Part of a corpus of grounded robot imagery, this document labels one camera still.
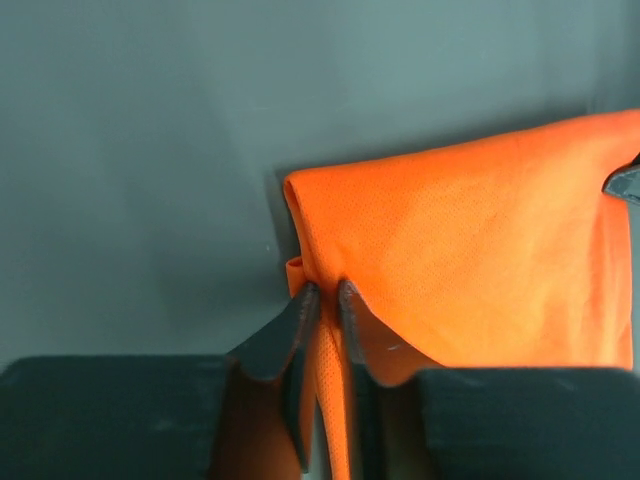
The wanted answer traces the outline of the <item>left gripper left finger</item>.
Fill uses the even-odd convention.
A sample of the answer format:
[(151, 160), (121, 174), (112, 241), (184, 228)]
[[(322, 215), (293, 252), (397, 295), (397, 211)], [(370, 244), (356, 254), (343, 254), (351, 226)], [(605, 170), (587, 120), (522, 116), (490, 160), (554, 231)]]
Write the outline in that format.
[(299, 479), (320, 294), (218, 355), (35, 356), (1, 374), (5, 479)]

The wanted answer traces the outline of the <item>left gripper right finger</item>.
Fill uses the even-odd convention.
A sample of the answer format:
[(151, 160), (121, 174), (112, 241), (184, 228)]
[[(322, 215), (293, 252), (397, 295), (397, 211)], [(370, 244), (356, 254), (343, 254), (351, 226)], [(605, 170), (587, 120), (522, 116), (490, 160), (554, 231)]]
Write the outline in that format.
[(639, 378), (615, 368), (450, 368), (406, 341), (343, 280), (347, 439), (355, 479), (635, 479)]

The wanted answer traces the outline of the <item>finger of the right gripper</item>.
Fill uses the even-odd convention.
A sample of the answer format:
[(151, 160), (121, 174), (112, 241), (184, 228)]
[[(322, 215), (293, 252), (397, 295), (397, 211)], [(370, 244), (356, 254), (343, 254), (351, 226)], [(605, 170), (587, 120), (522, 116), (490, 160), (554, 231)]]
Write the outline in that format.
[(627, 165), (616, 169), (605, 180), (602, 192), (630, 204), (640, 203), (640, 154)]

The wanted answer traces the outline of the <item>orange t-shirt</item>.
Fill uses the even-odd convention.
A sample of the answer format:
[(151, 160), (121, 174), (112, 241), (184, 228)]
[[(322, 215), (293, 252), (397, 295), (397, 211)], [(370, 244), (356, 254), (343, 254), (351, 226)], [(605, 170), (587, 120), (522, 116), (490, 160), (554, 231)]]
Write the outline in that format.
[(632, 367), (629, 214), (602, 187), (638, 152), (627, 110), (286, 177), (289, 287), (323, 293), (315, 375), (335, 478), (352, 477), (343, 279), (447, 367)]

